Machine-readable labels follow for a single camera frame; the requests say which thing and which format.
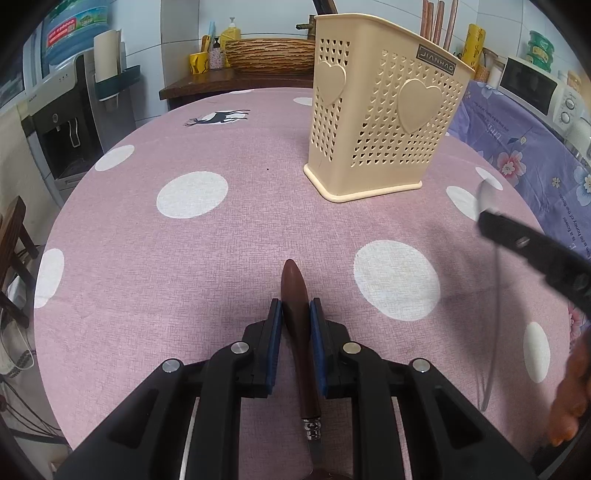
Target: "pink tablecloth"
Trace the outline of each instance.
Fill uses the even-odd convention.
[[[55,222],[35,338],[69,442],[77,446],[164,359],[208,358],[263,319],[287,258],[354,340],[393,361],[430,359],[478,405],[495,288],[493,247],[476,231],[470,194],[492,176],[499,210],[538,227],[519,194],[445,137],[422,189],[327,202],[302,172],[311,91],[236,93],[125,138]],[[486,416],[530,455],[567,358],[567,308],[521,259],[502,252],[501,261],[501,343]],[[272,397],[243,401],[242,479],[297,480],[310,469],[293,372],[284,341]],[[329,463],[350,470],[347,402],[325,402],[323,413]]]

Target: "wooden chair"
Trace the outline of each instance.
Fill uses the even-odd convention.
[[[23,246],[33,259],[39,256],[35,243],[33,243],[22,224],[25,219],[25,210],[25,203],[22,198],[16,197],[8,206],[4,218],[0,216],[0,284],[4,285],[8,269],[12,267],[17,275],[22,278],[27,286],[27,291],[33,291],[35,289],[35,278],[14,252],[20,238]],[[2,290],[0,290],[0,307],[5,309],[23,328],[28,328],[28,316],[11,302]]]

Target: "heart-shaped decoration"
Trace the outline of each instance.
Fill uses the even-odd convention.
[[[443,95],[436,85],[425,87],[419,79],[407,80],[398,94],[398,116],[406,133],[426,124],[441,107]]]
[[[345,88],[347,74],[340,65],[330,66],[328,62],[320,62],[314,73],[316,86],[325,105],[332,105]]]

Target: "faucet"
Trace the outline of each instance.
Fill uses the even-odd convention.
[[[314,16],[315,15],[310,15],[308,23],[301,23],[295,26],[298,30],[308,31],[308,40],[316,40],[316,19]]]

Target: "blue gripper pad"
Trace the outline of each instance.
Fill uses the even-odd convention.
[[[318,312],[314,301],[310,302],[310,324],[312,329],[312,350],[314,353],[314,369],[316,370],[316,382],[318,390],[325,397],[327,393],[326,384],[326,362],[324,361],[324,346],[320,334],[320,325],[318,322]]]
[[[279,360],[279,344],[281,342],[281,324],[283,322],[283,313],[281,302],[277,301],[277,306],[273,315],[273,328],[269,338],[269,350],[267,351],[267,393],[271,395],[275,386],[277,377],[277,361]]]

